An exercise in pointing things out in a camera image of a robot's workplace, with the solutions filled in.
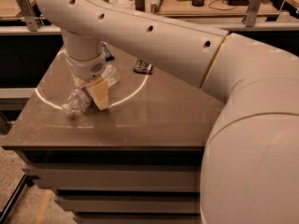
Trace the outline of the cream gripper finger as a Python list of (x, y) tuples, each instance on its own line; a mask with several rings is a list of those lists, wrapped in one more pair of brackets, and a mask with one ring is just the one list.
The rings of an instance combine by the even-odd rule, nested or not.
[(73, 80), (74, 80), (74, 84), (75, 86), (78, 88), (78, 87), (83, 87), (85, 85), (85, 81), (80, 79), (79, 77), (77, 77), (76, 75), (74, 74), (71, 74)]
[(98, 77), (89, 82), (87, 84), (87, 90), (100, 110), (108, 108), (108, 85), (104, 78)]

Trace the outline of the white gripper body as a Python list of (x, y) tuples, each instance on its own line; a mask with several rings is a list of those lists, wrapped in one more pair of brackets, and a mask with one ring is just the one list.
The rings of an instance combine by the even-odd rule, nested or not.
[(78, 60), (64, 53), (70, 71), (81, 80), (93, 80), (101, 76), (106, 69), (106, 54), (102, 51), (95, 58)]

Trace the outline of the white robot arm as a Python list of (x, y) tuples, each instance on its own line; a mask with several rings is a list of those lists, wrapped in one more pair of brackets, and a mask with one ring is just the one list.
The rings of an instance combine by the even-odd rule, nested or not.
[(36, 0), (74, 60), (98, 38), (224, 102), (206, 143), (203, 224), (299, 224), (299, 59), (242, 35), (103, 0)]

